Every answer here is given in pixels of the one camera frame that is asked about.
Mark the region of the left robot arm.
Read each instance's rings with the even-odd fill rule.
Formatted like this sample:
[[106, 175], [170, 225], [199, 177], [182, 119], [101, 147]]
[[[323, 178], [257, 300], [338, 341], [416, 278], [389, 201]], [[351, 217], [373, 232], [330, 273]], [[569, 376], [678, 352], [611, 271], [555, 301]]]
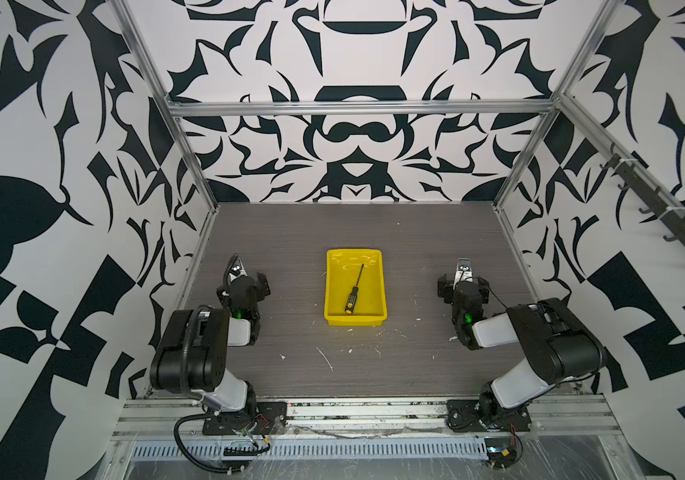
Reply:
[[220, 308], [176, 310], [150, 364], [150, 386], [200, 402], [218, 415], [256, 416], [256, 394], [226, 368], [230, 347], [252, 346], [260, 335], [258, 304], [270, 296], [268, 278], [230, 276], [218, 288]]

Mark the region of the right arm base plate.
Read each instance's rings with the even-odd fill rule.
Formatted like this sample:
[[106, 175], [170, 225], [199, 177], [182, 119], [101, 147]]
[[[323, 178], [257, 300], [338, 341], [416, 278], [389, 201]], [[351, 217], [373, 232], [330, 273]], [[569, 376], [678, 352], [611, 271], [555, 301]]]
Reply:
[[446, 426], [456, 433], [528, 432], [531, 417], [526, 406], [505, 409], [486, 398], [449, 400], [446, 403]]

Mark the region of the black yellow screwdriver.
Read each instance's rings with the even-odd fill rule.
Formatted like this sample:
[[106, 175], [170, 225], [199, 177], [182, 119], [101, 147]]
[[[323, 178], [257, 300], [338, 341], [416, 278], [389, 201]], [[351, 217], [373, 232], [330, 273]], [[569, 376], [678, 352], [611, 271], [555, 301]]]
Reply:
[[359, 284], [360, 284], [360, 280], [362, 278], [362, 273], [363, 273], [364, 267], [365, 267], [364, 264], [360, 265], [360, 268], [358, 270], [358, 274], [356, 277], [356, 282], [354, 283], [354, 286], [352, 286], [350, 294], [348, 295], [348, 298], [345, 302], [344, 313], [346, 315], [354, 314], [355, 306], [356, 306], [356, 303], [358, 300]]

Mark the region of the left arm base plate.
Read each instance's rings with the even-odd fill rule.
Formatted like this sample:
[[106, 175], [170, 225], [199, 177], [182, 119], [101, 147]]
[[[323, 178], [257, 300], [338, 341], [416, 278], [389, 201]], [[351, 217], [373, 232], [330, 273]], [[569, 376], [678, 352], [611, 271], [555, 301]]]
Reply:
[[284, 428], [288, 414], [286, 402], [256, 402], [238, 412], [214, 415], [204, 421], [204, 436], [226, 436], [242, 432], [270, 435]]

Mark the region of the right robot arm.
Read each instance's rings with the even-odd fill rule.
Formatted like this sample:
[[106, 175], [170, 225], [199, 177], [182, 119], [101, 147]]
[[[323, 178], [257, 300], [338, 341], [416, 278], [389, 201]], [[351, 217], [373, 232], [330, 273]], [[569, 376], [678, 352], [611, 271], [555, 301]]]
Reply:
[[474, 417], [486, 428], [520, 415], [530, 401], [564, 382], [590, 378], [604, 368], [606, 349], [558, 298], [510, 306], [485, 317], [483, 306], [492, 294], [489, 283], [467, 271], [436, 281], [437, 296], [451, 306], [451, 321], [459, 342], [470, 350], [508, 344], [521, 347], [524, 360], [506, 374], [487, 382]]

